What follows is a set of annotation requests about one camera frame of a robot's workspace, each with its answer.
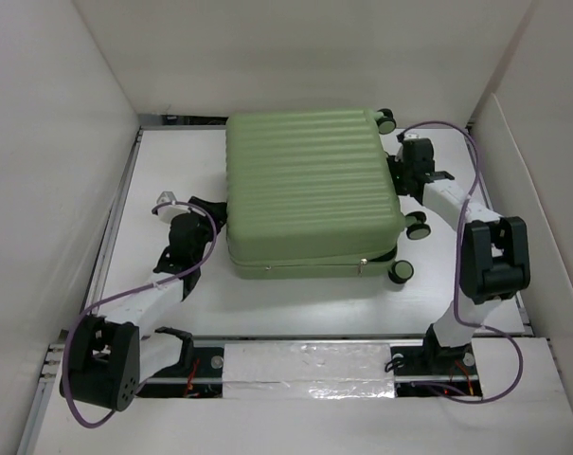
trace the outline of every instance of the white table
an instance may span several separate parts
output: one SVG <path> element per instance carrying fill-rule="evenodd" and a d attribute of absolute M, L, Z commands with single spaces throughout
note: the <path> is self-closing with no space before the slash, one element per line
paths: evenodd
<path fill-rule="evenodd" d="M 502 401 L 464 406 L 440 398 L 347 400 L 136 399 L 105 426 L 80 427 L 55 383 L 35 455 L 573 455 L 573 415 L 547 343 L 519 339 L 526 360 Z M 517 361 L 504 339 L 477 338 L 486 395 L 506 388 Z M 105 409 L 79 404 L 89 419 Z"/>
<path fill-rule="evenodd" d="M 443 129 L 418 133 L 432 139 L 438 168 L 468 188 L 473 169 L 460 134 Z M 383 136 L 383 141 L 388 152 L 397 152 L 395 135 Z M 144 132 L 103 295 L 143 283 L 168 244 L 168 226 L 151 215 L 161 191 L 174 191 L 182 200 L 196 195 L 224 201 L 224 130 Z M 402 206 L 404 213 L 421 209 L 412 198 L 404 198 Z M 405 286 L 387 276 L 241 280 L 222 232 L 196 289 L 167 315 L 167 323 L 197 337 L 422 336 L 452 299 L 455 268 L 454 232 L 426 212 L 432 234 L 417 242 L 403 235 L 399 242 L 398 258 L 416 269 Z M 502 304 L 487 323 L 512 334 L 524 332 L 515 300 Z"/>

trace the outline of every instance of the robotic arm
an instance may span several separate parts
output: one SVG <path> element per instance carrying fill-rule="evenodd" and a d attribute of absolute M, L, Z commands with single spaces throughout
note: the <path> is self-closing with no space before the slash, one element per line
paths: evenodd
<path fill-rule="evenodd" d="M 399 137 L 402 148 L 387 163 L 396 193 L 414 197 L 457 230 L 467 197 L 447 172 L 436 172 L 434 149 L 427 138 Z M 458 316 L 470 324 L 482 324 L 501 300 L 528 287 L 530 268 L 525 222 L 502 217 L 470 201 L 463 230 L 458 283 Z M 446 371 L 467 351 L 476 327 L 457 321 L 451 302 L 446 313 L 431 324 L 423 339 L 421 358 L 429 373 Z"/>
<path fill-rule="evenodd" d="M 165 192 L 158 203 L 175 201 Z M 212 216 L 217 233 L 224 226 L 226 203 L 192 197 L 190 204 Z M 166 206 L 156 213 L 170 223 L 169 246 L 148 282 L 158 283 L 198 264 L 213 240 L 206 216 L 182 206 Z M 200 269 L 179 280 L 155 284 L 134 294 L 104 315 L 86 316 L 76 330 L 68 357 L 68 380 L 73 399 L 110 410 L 125 410 L 150 376 L 168 367 L 188 372 L 193 364 L 190 333 L 157 328 L 158 320 L 193 290 Z M 63 383 L 61 394 L 64 396 Z"/>

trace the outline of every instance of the wall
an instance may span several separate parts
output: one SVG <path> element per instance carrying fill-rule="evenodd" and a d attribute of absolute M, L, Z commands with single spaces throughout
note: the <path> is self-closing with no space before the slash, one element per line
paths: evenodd
<path fill-rule="evenodd" d="M 573 0 L 539 0 L 475 133 L 496 207 L 528 221 L 525 303 L 573 408 Z"/>
<path fill-rule="evenodd" d="M 75 0 L 138 113 L 391 107 L 465 124 L 529 0 Z"/>
<path fill-rule="evenodd" d="M 68 0 L 0 0 L 0 454 L 81 305 L 136 130 Z"/>

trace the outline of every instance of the green suitcase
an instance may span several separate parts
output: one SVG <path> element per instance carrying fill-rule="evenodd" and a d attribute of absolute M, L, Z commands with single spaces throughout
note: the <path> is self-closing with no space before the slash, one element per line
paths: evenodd
<path fill-rule="evenodd" d="M 376 276 L 404 216 L 367 109 L 236 114 L 226 131 L 227 241 L 246 279 Z"/>

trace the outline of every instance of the transparent plastic wrap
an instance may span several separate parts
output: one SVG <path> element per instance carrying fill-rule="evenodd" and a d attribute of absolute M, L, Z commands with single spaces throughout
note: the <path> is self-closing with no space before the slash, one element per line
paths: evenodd
<path fill-rule="evenodd" d="M 234 343 L 224 359 L 224 398 L 395 397 L 386 343 Z"/>

